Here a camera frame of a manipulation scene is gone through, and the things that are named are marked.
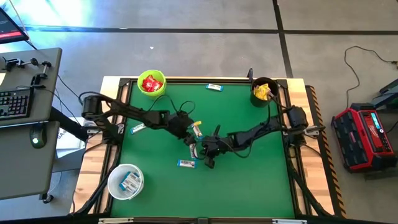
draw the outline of gray desk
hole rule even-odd
[[[48,79],[42,80],[40,84],[45,85],[47,90],[54,92],[61,62],[61,54],[61,48],[27,50],[23,52],[3,53],[0,54],[0,59],[2,59],[1,57],[5,59],[19,58],[24,62],[29,62],[29,60],[34,57],[39,63],[42,63],[44,60],[50,62],[52,67],[48,68],[46,72],[49,77]],[[3,60],[0,60],[0,66],[4,68],[5,63]],[[37,73],[43,72],[43,68],[43,66],[36,67],[33,65],[26,65],[25,68],[14,67],[11,72],[6,72],[3,82],[0,84],[0,91],[14,90],[19,85],[30,86],[32,77]],[[30,116],[28,118],[1,121],[0,126],[48,121],[50,118],[52,99],[52,93],[45,90],[35,90],[34,103],[32,104]]]
[[[31,125],[0,128],[0,199],[45,194],[49,190],[59,123],[48,122],[47,144],[30,144]]]

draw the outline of display screen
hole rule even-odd
[[[376,126],[377,129],[380,129],[380,124],[379,121],[376,118],[376,114],[375,113],[371,113],[372,119],[373,119],[373,123]]]
[[[0,44],[28,40],[28,36],[0,9]]]

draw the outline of black keyboard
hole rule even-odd
[[[33,88],[0,91],[0,121],[29,117]]]

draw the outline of concrete floor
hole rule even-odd
[[[30,26],[277,28],[272,0],[13,2],[24,23]],[[284,29],[398,30],[396,0],[278,2]],[[5,8],[19,23],[12,8],[8,5]],[[29,34],[40,49],[63,49],[60,76],[77,93],[99,91],[105,75],[139,75],[147,69],[159,69],[170,76],[243,77],[252,67],[256,77],[286,77],[277,34]],[[356,84],[343,61],[346,48],[360,45],[376,50],[384,59],[398,59],[396,35],[286,35],[286,42],[293,75],[315,87],[324,121],[345,108],[345,90]],[[29,49],[24,42],[0,45],[0,52]],[[361,79],[361,86],[350,92],[350,102],[370,101],[380,87],[398,75],[394,66],[381,62],[369,52],[354,49],[348,53],[348,61]],[[57,86],[65,104],[73,113],[80,114],[76,98],[60,82]],[[387,119],[384,125],[391,126],[395,119],[394,116]],[[326,132],[347,215],[360,220],[396,223],[398,178],[365,182],[361,175],[347,173],[329,127]],[[58,178],[59,174],[53,175],[52,185]],[[37,196],[0,201],[0,220],[66,215],[76,178],[77,172],[63,173],[60,185],[54,190],[57,200],[47,205],[38,201]]]

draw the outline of computer desk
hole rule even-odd
[[[47,79],[40,84],[46,90],[34,90],[33,103],[28,118],[0,121],[0,199],[40,194],[46,198],[55,159],[55,147],[58,128],[74,134],[85,141],[87,133],[76,122],[52,107],[53,92],[61,61],[62,49],[40,49],[0,54],[0,58],[9,60],[19,58],[29,62],[36,58],[39,63],[48,61],[52,64],[47,69]],[[0,67],[5,67],[0,60]],[[30,86],[32,77],[42,73],[44,66],[26,65],[25,68],[14,67],[10,72],[0,74],[0,91],[14,90],[18,86]],[[29,142],[29,131],[32,124],[47,122],[47,144],[42,149],[35,149]]]

